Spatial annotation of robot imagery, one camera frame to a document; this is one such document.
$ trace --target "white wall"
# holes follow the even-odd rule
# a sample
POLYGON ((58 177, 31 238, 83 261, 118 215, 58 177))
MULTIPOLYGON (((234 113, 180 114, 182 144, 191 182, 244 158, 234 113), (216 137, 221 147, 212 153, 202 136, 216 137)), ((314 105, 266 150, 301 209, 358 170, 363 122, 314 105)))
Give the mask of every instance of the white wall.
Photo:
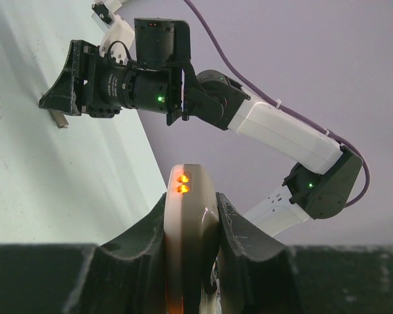
POLYGON ((102 244, 166 191, 137 112, 58 129, 38 108, 70 40, 100 44, 90 2, 0 1, 0 243, 102 244))
MULTIPOLYGON (((235 67, 266 93, 352 141, 373 181, 335 218, 295 226, 286 243, 393 243, 393 0, 195 0, 235 67)), ((138 0, 122 15, 187 20, 196 71, 230 75, 181 0, 138 0)), ((279 153, 196 118, 167 127, 141 113, 164 178, 178 163, 203 164, 217 190, 245 212, 289 173, 279 153)), ((361 178, 358 188, 363 183, 361 178)))

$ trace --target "white plastic bracket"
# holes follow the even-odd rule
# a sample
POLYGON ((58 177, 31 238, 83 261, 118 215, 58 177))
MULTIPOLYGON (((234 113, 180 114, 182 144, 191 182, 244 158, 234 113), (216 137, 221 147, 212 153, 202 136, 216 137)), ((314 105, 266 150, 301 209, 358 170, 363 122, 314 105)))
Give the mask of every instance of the white plastic bracket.
POLYGON ((244 218, 271 237, 275 236, 310 218, 301 207, 290 203, 291 197, 288 187, 280 186, 267 199, 244 214, 244 218))
POLYGON ((114 41, 121 41, 130 49, 134 42, 134 37, 135 33, 130 24, 125 22, 119 15, 114 15, 113 23, 103 36, 99 47, 99 55, 104 57, 107 53, 110 53, 117 63, 124 61, 126 59, 126 52, 123 45, 120 43, 114 44, 111 51, 108 51, 109 46, 114 41))

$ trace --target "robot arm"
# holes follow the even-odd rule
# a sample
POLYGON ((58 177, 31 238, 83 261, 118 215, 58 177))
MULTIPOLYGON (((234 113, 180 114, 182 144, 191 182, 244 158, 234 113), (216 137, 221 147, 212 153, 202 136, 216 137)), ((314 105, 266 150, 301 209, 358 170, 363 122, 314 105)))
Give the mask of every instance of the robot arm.
POLYGON ((270 235, 309 217, 325 219, 342 211, 362 166, 357 154, 223 73, 195 75, 185 21, 135 19, 137 60, 124 65, 120 54, 112 53, 124 47, 113 44, 128 37, 127 47, 134 37, 131 27, 125 30, 125 22, 117 21, 101 46, 71 42, 64 70, 40 100, 41 108, 94 118, 113 118, 122 108, 141 109, 165 114, 168 125, 196 116, 275 148, 297 164, 262 213, 268 222, 263 229, 270 235))

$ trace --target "black bracket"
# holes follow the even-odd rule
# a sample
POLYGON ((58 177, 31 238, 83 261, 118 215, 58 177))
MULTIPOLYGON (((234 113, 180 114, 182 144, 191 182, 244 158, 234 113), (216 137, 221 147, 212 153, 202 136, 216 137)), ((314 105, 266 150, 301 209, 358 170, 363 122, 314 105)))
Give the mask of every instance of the black bracket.
POLYGON ((242 91, 241 84, 218 71, 203 71, 196 78, 202 92, 196 88, 185 91, 185 114, 227 130, 243 101, 250 96, 242 91))
POLYGON ((296 203, 313 219, 327 219, 340 213, 362 167, 362 159, 348 147, 324 175, 313 173, 301 164, 295 165, 284 185, 288 186, 292 204, 296 203))
POLYGON ((120 105, 105 102, 99 91, 99 78, 110 69, 99 47, 86 41, 71 41, 64 68, 50 90, 39 100, 39 108, 93 118, 113 118, 120 105))
POLYGON ((93 4, 92 10, 99 16, 99 18, 106 24, 112 23, 112 18, 109 15, 109 10, 103 3, 93 4))
POLYGON ((136 18, 134 27, 137 64, 144 69, 168 73, 166 123, 170 126, 182 116, 182 83, 185 89, 198 85, 191 65, 189 24, 183 20, 136 18), (182 71, 185 82, 182 82, 182 71))

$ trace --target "orange led light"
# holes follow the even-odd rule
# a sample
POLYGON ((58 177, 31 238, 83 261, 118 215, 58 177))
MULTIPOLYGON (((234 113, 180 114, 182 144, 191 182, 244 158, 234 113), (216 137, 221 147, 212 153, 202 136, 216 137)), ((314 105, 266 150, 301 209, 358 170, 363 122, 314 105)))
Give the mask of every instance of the orange led light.
POLYGON ((179 193, 188 193, 189 190, 190 190, 190 188, 188 186, 184 185, 184 184, 179 186, 178 189, 177 189, 177 191, 179 193))
POLYGON ((181 176, 178 178, 178 182, 180 182, 180 183, 189 182, 189 178, 188 178, 186 175, 181 175, 181 176))

